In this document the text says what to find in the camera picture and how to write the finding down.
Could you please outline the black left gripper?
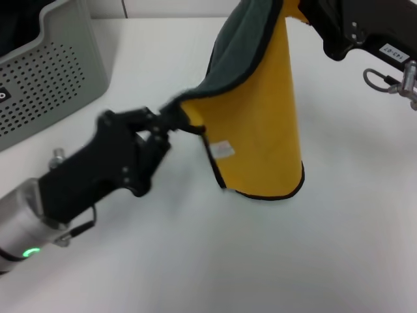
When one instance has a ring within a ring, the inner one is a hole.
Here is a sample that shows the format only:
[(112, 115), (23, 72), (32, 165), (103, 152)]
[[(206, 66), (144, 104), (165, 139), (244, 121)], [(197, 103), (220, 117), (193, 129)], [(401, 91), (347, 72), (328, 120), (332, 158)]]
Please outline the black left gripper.
[(67, 224), (120, 188), (147, 194), (171, 147), (169, 133), (181, 126), (148, 107), (101, 114), (92, 140), (39, 179), (45, 217)]

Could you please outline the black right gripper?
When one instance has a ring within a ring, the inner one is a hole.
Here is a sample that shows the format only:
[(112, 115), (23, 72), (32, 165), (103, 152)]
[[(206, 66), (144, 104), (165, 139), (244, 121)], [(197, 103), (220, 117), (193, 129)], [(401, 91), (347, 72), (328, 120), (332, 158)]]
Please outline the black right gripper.
[(322, 38), (325, 54), (335, 61), (353, 49), (364, 50), (398, 70), (416, 60), (413, 1), (301, 1), (298, 9)]

